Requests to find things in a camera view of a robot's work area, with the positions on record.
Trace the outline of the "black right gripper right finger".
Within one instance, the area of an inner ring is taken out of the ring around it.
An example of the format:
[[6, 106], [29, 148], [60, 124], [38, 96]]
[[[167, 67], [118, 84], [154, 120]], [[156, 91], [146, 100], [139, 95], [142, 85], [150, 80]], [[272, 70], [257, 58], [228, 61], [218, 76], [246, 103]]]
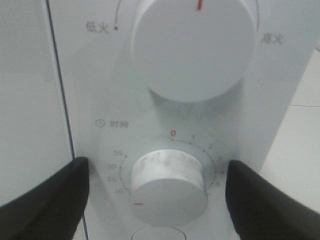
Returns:
[[320, 215], [239, 160], [228, 163], [225, 200], [242, 240], [318, 240]]

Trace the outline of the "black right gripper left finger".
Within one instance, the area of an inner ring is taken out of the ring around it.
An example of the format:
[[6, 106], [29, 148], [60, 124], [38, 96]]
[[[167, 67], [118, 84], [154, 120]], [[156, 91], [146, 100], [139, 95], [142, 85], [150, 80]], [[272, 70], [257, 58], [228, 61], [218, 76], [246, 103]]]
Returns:
[[2, 240], [71, 240], [90, 191], [89, 161], [77, 157], [0, 208]]

